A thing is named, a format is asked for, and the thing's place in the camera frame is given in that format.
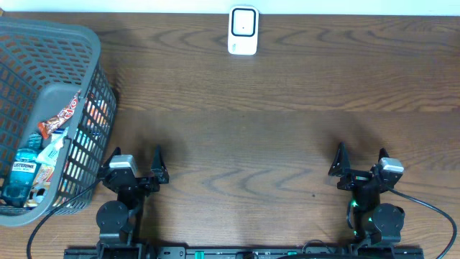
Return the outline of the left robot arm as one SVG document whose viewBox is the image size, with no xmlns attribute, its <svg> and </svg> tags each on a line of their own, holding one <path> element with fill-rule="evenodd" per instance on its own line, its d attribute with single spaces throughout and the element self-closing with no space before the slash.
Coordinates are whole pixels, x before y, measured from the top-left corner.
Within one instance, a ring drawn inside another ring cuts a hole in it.
<svg viewBox="0 0 460 259">
<path fill-rule="evenodd" d="M 150 174 L 137 176 L 132 155 L 123 155 L 116 148 L 100 167 L 98 180 L 117 198 L 103 204 L 96 214 L 100 229 L 96 245 L 97 258 L 156 258 L 157 248 L 139 238 L 145 199 L 169 183 L 169 173 L 156 147 Z"/>
</svg>

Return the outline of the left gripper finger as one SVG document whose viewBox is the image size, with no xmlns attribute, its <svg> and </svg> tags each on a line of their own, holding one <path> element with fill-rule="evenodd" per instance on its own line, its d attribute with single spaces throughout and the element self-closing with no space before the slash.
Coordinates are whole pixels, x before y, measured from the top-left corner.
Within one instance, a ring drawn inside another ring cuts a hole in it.
<svg viewBox="0 0 460 259">
<path fill-rule="evenodd" d="M 162 149 L 159 145 L 155 148 L 155 153 L 150 170 L 159 184 L 169 183 L 170 176 L 162 157 Z"/>
<path fill-rule="evenodd" d="M 110 164 L 110 162 L 111 162 L 111 160 L 112 160 L 112 158 L 113 158 L 114 156 L 117 156 L 117 155 L 120 155 L 120 154 L 121 154 L 121 148 L 120 148 L 120 147 L 116 147 L 116 148 L 114 149 L 114 151 L 112 152 L 112 154 L 110 154 L 110 156 L 109 156 L 109 157 L 107 158 L 107 160 L 104 162 L 103 167 L 104 167 L 104 168 L 108 168 L 108 167 L 109 167 L 109 164 Z"/>
</svg>

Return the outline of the mint green snack packet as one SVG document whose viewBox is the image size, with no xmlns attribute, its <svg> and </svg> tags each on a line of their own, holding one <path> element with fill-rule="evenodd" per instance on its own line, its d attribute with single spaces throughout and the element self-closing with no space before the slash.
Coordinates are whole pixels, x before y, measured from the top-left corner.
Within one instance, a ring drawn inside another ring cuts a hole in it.
<svg viewBox="0 0 460 259">
<path fill-rule="evenodd" d="M 60 149 L 64 146 L 64 138 L 68 134 L 68 127 L 57 129 L 51 134 L 51 142 L 37 156 L 36 162 L 48 166 L 56 166 Z"/>
</svg>

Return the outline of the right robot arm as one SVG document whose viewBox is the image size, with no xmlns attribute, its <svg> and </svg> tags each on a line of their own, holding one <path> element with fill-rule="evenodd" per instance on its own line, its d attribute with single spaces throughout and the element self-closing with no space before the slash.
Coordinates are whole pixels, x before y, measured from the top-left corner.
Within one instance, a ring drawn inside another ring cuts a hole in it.
<svg viewBox="0 0 460 259">
<path fill-rule="evenodd" d="M 368 171 L 353 169 L 343 142 L 339 143 L 328 174 L 339 178 L 337 188 L 351 192 L 346 220 L 355 231 L 349 249 L 363 255 L 372 248 L 391 249 L 401 241 L 405 212 L 393 204 L 382 203 L 380 195 L 389 191 L 403 176 L 402 163 L 379 151 L 378 162 Z"/>
</svg>

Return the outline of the blue Listerine mouthwash bottle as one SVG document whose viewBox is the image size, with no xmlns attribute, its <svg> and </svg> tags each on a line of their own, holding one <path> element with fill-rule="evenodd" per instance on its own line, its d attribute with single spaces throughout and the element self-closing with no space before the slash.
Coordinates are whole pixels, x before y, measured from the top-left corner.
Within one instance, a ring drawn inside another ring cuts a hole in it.
<svg viewBox="0 0 460 259">
<path fill-rule="evenodd" d="M 9 206 L 23 207 L 29 198 L 34 179 L 41 167 L 37 162 L 42 144 L 42 135 L 33 132 L 27 139 L 27 144 L 18 149 L 2 199 Z"/>
</svg>

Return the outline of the yellow snack chip bag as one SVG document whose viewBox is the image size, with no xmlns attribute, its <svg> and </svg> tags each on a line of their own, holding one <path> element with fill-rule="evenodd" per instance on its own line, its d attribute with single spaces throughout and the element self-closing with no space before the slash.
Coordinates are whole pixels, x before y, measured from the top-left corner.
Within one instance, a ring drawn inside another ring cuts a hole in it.
<svg viewBox="0 0 460 259">
<path fill-rule="evenodd" d="M 32 183 L 29 196 L 24 204 L 26 208 L 34 208 L 44 200 L 50 189 L 54 169 L 55 168 L 51 165 L 42 164 L 40 166 L 40 169 Z"/>
</svg>

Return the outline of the orange chocolate bar wrapper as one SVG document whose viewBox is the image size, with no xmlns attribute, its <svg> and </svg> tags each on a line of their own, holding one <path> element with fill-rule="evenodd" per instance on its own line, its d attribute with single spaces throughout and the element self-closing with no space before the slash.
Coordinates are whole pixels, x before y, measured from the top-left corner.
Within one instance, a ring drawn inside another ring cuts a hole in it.
<svg viewBox="0 0 460 259">
<path fill-rule="evenodd" d="M 70 100 L 69 104 L 62 108 L 57 115 L 37 124 L 38 129 L 45 140 L 48 139 L 55 130 L 65 124 L 74 115 L 75 109 L 79 103 L 78 98 L 80 94 L 81 90 L 77 91 L 73 98 Z"/>
</svg>

